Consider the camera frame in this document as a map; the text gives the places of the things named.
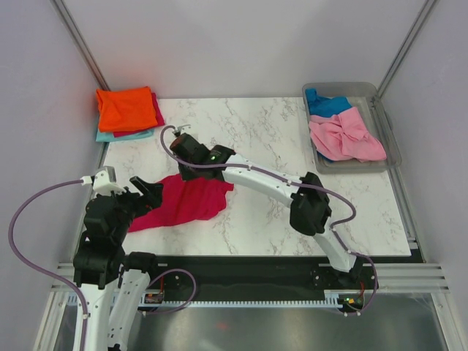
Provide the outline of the magenta red t shirt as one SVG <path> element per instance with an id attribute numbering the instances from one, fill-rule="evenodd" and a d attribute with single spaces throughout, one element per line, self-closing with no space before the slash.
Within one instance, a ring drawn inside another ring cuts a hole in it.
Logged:
<path id="1" fill-rule="evenodd" d="M 145 216 L 136 218 L 131 233 L 158 227 L 175 227 L 195 220 L 213 219 L 227 207 L 227 193 L 234 185 L 212 179 L 183 181 L 179 174 L 159 181 L 163 185 L 162 204 Z"/>

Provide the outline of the light pink t shirt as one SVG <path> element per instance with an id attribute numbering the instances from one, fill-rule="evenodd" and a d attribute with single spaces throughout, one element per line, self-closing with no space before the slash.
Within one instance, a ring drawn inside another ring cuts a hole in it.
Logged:
<path id="1" fill-rule="evenodd" d="M 366 128 L 356 107 L 331 117 L 310 115 L 310 136 L 317 151 L 332 161 L 377 162 L 387 154 Z"/>

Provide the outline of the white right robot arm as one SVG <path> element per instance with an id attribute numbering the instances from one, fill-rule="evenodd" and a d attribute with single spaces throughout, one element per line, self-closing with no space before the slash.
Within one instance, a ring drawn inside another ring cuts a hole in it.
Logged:
<path id="1" fill-rule="evenodd" d="M 356 208 L 342 195 L 324 188 L 316 174 L 308 172 L 299 177 L 265 169 L 228 147 L 216 145 L 209 149 L 187 133 L 175 135 L 170 146 L 163 149 L 178 162 L 185 181 L 225 181 L 282 203 L 290 210 L 290 226 L 315 240 L 340 286 L 353 287 L 361 280 L 363 259 L 334 230 L 336 225 L 353 220 Z"/>

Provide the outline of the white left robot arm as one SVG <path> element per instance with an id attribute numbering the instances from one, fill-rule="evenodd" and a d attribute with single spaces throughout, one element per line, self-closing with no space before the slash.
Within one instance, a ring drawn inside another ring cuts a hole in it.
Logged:
<path id="1" fill-rule="evenodd" d="M 154 254 L 126 254 L 122 245 L 134 220 L 162 204 L 163 184 L 134 176 L 136 193 L 117 185 L 100 170 L 84 176 L 96 197 L 86 205 L 85 230 L 73 259 L 74 278 L 83 313 L 75 350 L 126 350 L 131 324 L 143 292 L 160 280 Z"/>

